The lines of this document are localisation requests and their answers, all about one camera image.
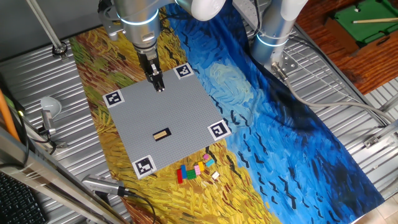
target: wooden floor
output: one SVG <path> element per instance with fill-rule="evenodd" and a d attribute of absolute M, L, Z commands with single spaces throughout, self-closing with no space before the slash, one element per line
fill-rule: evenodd
<path fill-rule="evenodd" d="M 386 200 L 355 224 L 398 224 L 398 195 Z"/>
<path fill-rule="evenodd" d="M 333 11 L 354 4 L 355 0 L 309 0 L 297 23 L 354 83 L 362 94 L 398 77 L 398 41 L 387 41 L 375 51 L 349 57 L 343 46 L 323 26 Z M 392 1 L 395 6 L 398 0 Z"/>

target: blue lego brick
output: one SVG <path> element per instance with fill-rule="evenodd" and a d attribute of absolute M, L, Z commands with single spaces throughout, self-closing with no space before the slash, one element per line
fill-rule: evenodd
<path fill-rule="evenodd" d="M 206 162 L 206 166 L 209 167 L 214 164 L 214 159 L 210 159 L 209 161 Z"/>
<path fill-rule="evenodd" d="M 185 165 L 181 165 L 181 173 L 182 173 L 182 178 L 186 179 L 187 178 L 187 168 Z"/>

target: red lego brick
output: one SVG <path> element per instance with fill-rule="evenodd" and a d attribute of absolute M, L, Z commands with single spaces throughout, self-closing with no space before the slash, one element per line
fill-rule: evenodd
<path fill-rule="evenodd" d="M 178 183 L 182 184 L 182 171 L 181 171 L 181 169 L 177 170 L 177 178 L 178 178 Z"/>

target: gray baseplate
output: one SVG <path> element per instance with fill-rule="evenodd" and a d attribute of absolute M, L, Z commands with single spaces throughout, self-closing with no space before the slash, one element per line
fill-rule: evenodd
<path fill-rule="evenodd" d="M 231 134 L 189 64 L 163 79 L 163 92 L 142 81 L 103 96 L 139 179 Z M 165 128 L 171 135 L 156 141 Z"/>

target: white cable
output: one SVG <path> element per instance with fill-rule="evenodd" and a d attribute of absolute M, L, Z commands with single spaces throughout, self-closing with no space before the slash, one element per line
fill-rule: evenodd
<path fill-rule="evenodd" d="M 294 59 L 293 56 L 291 56 L 290 54 L 288 54 L 285 50 L 284 50 L 284 52 L 285 52 L 285 54 L 287 54 L 291 59 L 293 59 L 293 61 L 294 61 L 295 63 L 297 63 L 300 67 L 302 67 L 304 70 L 306 70 L 309 74 L 313 75 L 315 78 L 319 79 L 320 81 L 322 81 L 322 82 L 325 83 L 326 85 L 330 86 L 331 88 L 333 88 L 334 90 L 336 90 L 336 91 L 337 91 L 338 93 L 340 93 L 341 95 L 343 95 L 343 96 L 345 96 L 345 97 L 348 97 L 348 98 L 350 98 L 351 100 L 355 100 L 355 101 L 357 101 L 358 103 L 360 103 L 357 99 L 355 99 L 355 98 L 353 98 L 353 97 L 351 97 L 351 96 L 349 96 L 349 95 L 347 95 L 347 94 L 345 94 L 345 93 L 339 91 L 339 90 L 336 89 L 334 86 L 332 86 L 332 85 L 329 84 L 328 82 L 324 81 L 323 79 L 319 78 L 317 75 L 315 75 L 314 73 L 312 73 L 311 71 L 309 71 L 308 69 L 306 69 L 306 68 L 305 68 L 303 65 L 301 65 L 296 59 Z M 306 58 L 306 56 L 302 55 L 300 52 L 297 52 L 297 51 L 296 51 L 296 54 L 300 54 L 301 56 L 303 56 L 304 58 Z"/>
<path fill-rule="evenodd" d="M 312 107 L 358 106 L 358 107 L 361 107 L 361 108 L 365 108 L 365 109 L 371 110 L 371 111 L 373 111 L 373 112 L 379 114 L 380 116 L 385 117 L 385 118 L 386 118 L 388 121 L 390 121 L 391 123 L 393 123 L 393 122 L 395 121 L 395 120 L 392 119 L 390 116 L 388 116 L 387 114 L 385 114 L 385 112 L 383 112 L 383 111 L 381 111 L 381 110 L 379 110 L 379 109 L 376 109 L 376 108 L 374 108 L 374 107 L 372 107 L 372 106 L 368 106 L 368 105 L 362 104 L 362 103 L 356 103 L 356 102 L 310 103 L 310 102 L 307 102 L 307 101 L 301 99 L 301 97 L 298 96 L 298 94 L 294 91 L 294 89 L 293 89 L 293 87 L 292 87 L 292 85 L 290 84 L 290 82 L 289 82 L 288 79 L 286 79 L 285 82 L 286 82 L 287 88 L 290 89 L 290 91 L 292 92 L 292 94 L 294 95 L 294 97 L 296 97 L 297 100 L 299 100 L 300 102 L 302 102 L 302 103 L 305 104 L 305 105 L 312 106 Z"/>
<path fill-rule="evenodd" d="M 305 50 L 305 49 L 311 49 L 311 46 L 309 46 L 309 45 L 306 44 L 305 42 L 302 42 L 302 41 L 299 41 L 299 40 L 295 40 L 294 38 L 289 38 L 289 40 L 297 41 L 296 44 L 300 44 L 300 43 L 301 43 L 301 44 L 303 44 L 303 46 L 306 46 L 306 47 L 304 47 L 303 50 Z M 305 56 L 305 55 L 301 54 L 299 51 L 293 49 L 291 46 L 287 46 L 287 45 L 286 45 L 286 47 L 288 47 L 290 50 L 293 50 L 296 54 L 299 54 L 299 55 L 305 57 L 305 58 L 308 59 L 310 62 L 312 62 L 314 65 L 318 65 L 318 64 L 317 64 L 318 62 L 322 62 L 322 63 L 326 66 L 326 68 L 328 68 L 327 64 L 319 57 L 319 55 L 317 54 L 316 51 L 312 52 L 312 53 L 311 53 L 310 55 L 308 55 L 308 56 Z M 320 60 L 317 61 L 317 62 L 313 62 L 313 61 L 310 59 L 310 57 L 309 57 L 309 56 L 311 56 L 312 54 L 314 54 L 315 56 L 317 56 L 318 58 L 320 58 Z M 326 72 L 326 70 L 323 69 L 323 66 L 321 66 L 320 68 L 321 68 L 326 74 L 328 74 L 328 73 Z M 334 76 L 330 76 L 330 78 L 332 78 L 335 82 L 338 83 L 338 79 L 335 79 Z"/>

